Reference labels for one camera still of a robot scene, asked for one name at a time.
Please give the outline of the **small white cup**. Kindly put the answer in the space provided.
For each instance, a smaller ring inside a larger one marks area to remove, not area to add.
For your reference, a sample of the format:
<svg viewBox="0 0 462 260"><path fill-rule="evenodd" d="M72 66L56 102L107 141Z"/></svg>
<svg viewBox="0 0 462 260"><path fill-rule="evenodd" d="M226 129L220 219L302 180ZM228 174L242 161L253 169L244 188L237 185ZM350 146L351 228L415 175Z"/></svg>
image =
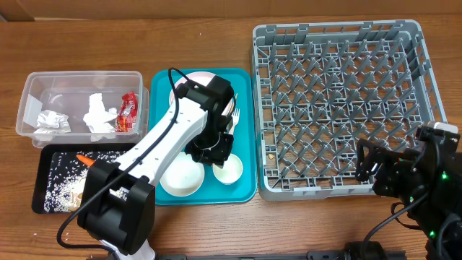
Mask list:
<svg viewBox="0 0 462 260"><path fill-rule="evenodd" d="M224 185L231 185L243 174L243 164L237 155L230 154L223 166L212 165L215 178Z"/></svg>

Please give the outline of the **rice and peanut shells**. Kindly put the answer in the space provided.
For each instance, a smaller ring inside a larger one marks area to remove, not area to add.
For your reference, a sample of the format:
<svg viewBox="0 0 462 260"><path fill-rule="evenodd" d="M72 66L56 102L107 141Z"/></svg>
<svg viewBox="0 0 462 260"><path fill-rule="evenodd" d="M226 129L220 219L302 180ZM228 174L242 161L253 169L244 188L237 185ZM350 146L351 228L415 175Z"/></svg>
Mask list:
<svg viewBox="0 0 462 260"><path fill-rule="evenodd" d="M89 168L77 155L113 163L123 153L124 151L55 152L48 171L44 212L71 212L80 206Z"/></svg>

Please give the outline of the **orange carrot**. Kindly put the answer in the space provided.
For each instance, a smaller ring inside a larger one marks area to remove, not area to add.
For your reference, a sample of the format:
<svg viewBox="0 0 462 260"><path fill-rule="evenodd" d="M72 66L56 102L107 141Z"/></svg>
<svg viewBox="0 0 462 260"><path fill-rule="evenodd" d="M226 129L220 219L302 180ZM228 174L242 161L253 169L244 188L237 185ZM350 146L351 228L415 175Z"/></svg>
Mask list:
<svg viewBox="0 0 462 260"><path fill-rule="evenodd" d="M77 159L83 163L84 165L86 165L88 168L92 167L92 165L95 163L95 161L91 158L88 158L84 155L76 155Z"/></svg>

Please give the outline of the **teal plastic tray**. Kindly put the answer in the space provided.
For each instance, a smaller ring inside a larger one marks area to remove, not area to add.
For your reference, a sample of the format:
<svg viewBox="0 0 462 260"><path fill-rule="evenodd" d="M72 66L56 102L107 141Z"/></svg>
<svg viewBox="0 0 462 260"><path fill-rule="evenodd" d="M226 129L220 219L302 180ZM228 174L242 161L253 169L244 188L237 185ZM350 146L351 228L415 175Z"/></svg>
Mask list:
<svg viewBox="0 0 462 260"><path fill-rule="evenodd" d="M234 131L231 153L237 155L243 164L243 174L233 184L218 181L212 166L205 165L205 176L201 187L189 196L172 196L161 185L156 188L156 205L178 206L199 204L226 204L250 201L257 190L257 159L253 94L250 75L243 69L182 69L185 74L211 72L231 82L237 93L237 108L240 119ZM151 81L149 109L149 130L164 116L169 107L171 91L167 70L158 72Z"/></svg>

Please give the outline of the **red snack wrapper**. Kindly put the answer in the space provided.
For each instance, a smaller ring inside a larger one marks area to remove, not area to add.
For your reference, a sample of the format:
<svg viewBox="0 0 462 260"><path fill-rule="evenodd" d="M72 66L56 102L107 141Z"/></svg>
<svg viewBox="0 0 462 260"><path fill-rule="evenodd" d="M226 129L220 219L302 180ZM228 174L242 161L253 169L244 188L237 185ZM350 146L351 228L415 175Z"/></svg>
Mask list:
<svg viewBox="0 0 462 260"><path fill-rule="evenodd" d="M128 92L122 97L121 109L116 117L117 132L131 132L136 126L138 114L138 99L134 92Z"/></svg>

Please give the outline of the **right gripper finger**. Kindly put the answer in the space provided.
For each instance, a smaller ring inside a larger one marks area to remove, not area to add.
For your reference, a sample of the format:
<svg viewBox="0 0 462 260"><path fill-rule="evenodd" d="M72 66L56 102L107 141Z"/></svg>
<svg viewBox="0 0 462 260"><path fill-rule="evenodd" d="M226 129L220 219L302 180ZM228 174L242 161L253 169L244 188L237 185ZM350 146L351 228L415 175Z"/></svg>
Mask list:
<svg viewBox="0 0 462 260"><path fill-rule="evenodd" d="M394 152L385 148L377 148L375 151L375 162L384 163L387 161L395 162L399 160L415 160L412 152Z"/></svg>
<svg viewBox="0 0 462 260"><path fill-rule="evenodd" d="M379 152L379 146L366 139L360 139L357 143L357 167L355 178L357 181L366 181L376 172L377 163L375 157Z"/></svg>

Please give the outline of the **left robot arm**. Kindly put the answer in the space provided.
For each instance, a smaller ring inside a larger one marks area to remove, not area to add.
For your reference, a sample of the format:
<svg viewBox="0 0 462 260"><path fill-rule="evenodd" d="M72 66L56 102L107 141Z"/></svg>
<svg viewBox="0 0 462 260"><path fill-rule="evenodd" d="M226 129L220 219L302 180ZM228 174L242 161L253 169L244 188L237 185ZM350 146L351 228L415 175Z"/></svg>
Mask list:
<svg viewBox="0 0 462 260"><path fill-rule="evenodd" d="M114 162L96 160L87 171L77 224L109 252L109 259L154 259L147 241L154 224L155 189L180 152L195 163L223 165L234 138L226 111L230 81L190 78L173 89L173 102L149 133Z"/></svg>

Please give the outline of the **grey dishwasher rack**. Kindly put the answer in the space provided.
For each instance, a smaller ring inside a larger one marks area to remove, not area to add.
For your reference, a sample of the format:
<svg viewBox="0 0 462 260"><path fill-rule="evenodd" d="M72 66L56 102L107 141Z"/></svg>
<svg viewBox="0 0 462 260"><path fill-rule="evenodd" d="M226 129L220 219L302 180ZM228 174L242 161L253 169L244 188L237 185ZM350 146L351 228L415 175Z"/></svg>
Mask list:
<svg viewBox="0 0 462 260"><path fill-rule="evenodd" d="M259 25L252 66L267 201L371 195L373 179L354 177L357 142L418 150L418 126L447 119L411 19Z"/></svg>

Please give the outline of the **white plastic fork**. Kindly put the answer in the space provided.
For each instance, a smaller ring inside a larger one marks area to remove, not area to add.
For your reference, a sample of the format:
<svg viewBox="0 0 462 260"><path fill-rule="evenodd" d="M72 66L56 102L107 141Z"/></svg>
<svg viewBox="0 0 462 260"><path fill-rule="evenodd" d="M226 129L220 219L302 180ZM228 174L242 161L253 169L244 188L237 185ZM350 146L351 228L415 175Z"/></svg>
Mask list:
<svg viewBox="0 0 462 260"><path fill-rule="evenodd" d="M227 133L230 135L234 134L235 127L237 126L239 119L240 119L240 109L236 108L232 113L232 120L227 125Z"/></svg>

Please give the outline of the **pink plate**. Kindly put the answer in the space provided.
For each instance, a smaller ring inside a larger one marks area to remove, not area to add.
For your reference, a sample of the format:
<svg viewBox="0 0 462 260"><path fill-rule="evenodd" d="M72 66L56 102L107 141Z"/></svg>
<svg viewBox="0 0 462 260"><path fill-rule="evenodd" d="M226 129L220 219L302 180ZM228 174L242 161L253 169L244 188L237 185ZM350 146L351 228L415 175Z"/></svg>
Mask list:
<svg viewBox="0 0 462 260"><path fill-rule="evenodd" d="M200 85L207 86L210 81L216 76L216 74L207 72L207 71L195 71L191 72L186 75L189 79L192 79L195 82L198 82ZM185 83L186 79L184 77L181 77L176 83L175 87L178 87L180 83ZM174 96L173 96L173 91L170 91L169 95L169 105L172 105L174 102ZM226 108L222 112L223 116L230 116L232 113L232 109L235 107L233 98L231 98L231 101L227 104Z"/></svg>

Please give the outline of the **white napkin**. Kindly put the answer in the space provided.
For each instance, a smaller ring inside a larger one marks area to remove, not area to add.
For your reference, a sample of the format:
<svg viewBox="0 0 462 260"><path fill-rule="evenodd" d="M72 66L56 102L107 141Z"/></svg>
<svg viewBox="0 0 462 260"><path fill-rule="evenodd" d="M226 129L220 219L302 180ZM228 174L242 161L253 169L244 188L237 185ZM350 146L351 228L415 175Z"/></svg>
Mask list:
<svg viewBox="0 0 462 260"><path fill-rule="evenodd" d="M92 133L113 133L116 128L111 124L118 115L116 108L105 109L101 93L91 94L89 97L89 110L83 121Z"/></svg>
<svg viewBox="0 0 462 260"><path fill-rule="evenodd" d="M66 114L45 110L39 113L37 119L37 134L65 134L71 132Z"/></svg>

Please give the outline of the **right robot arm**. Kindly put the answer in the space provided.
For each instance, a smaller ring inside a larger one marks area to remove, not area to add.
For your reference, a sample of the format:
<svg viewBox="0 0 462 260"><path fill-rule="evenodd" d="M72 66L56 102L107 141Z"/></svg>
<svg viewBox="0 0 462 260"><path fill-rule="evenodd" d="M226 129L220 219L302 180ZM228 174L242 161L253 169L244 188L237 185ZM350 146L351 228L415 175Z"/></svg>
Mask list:
<svg viewBox="0 0 462 260"><path fill-rule="evenodd" d="M457 126L428 121L418 127L416 139L422 151L406 148L394 152L360 139L357 143L355 178L374 178L372 189L379 196L398 199L391 216L376 225L350 248L354 259L391 259L371 237L401 215L415 221L412 229L427 236L427 259L461 258L461 139Z"/></svg>

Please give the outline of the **white bowl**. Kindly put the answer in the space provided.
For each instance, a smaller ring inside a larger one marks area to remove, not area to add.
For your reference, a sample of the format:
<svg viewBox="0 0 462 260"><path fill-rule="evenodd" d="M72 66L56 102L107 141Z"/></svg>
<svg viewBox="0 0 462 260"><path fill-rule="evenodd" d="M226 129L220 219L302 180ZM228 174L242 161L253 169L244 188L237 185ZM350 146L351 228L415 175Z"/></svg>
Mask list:
<svg viewBox="0 0 462 260"><path fill-rule="evenodd" d="M160 184L168 194L184 197L198 191L204 178L204 166L194 162L185 152L180 152L164 172Z"/></svg>

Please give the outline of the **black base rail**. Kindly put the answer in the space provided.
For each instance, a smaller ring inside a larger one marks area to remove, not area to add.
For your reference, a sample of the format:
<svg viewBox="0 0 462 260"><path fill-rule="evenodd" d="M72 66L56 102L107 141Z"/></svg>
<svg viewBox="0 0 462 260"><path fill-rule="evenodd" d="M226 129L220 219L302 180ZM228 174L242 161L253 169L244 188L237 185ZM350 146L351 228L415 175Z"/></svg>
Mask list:
<svg viewBox="0 0 462 260"><path fill-rule="evenodd" d="M213 256L187 256L185 254L160 254L156 255L152 248L148 249L148 257L140 256L124 256L116 253L109 253L107 256L90 257L87 259L98 260L115 260L115 259L156 259L156 260L347 260L360 259L359 246L357 243L347 243L342 250L331 251L308 251L307 253L282 253L282 254L243 254L243 255L213 255ZM406 260L405 251L384 251L378 242L370 243L372 251L367 259L390 259L390 260Z"/></svg>

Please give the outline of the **black plastic tray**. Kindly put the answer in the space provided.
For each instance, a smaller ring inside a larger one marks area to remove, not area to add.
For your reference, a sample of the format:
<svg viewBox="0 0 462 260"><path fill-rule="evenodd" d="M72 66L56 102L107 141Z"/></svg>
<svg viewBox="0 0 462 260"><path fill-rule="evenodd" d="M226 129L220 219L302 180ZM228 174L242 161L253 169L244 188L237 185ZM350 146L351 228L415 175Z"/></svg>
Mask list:
<svg viewBox="0 0 462 260"><path fill-rule="evenodd" d="M45 213L43 203L47 186L48 171L50 170L51 158L55 152L78 152L78 151L124 151L127 152L134 146L133 143L112 144L49 144L40 153L35 189L32 196L32 210L38 214Z"/></svg>

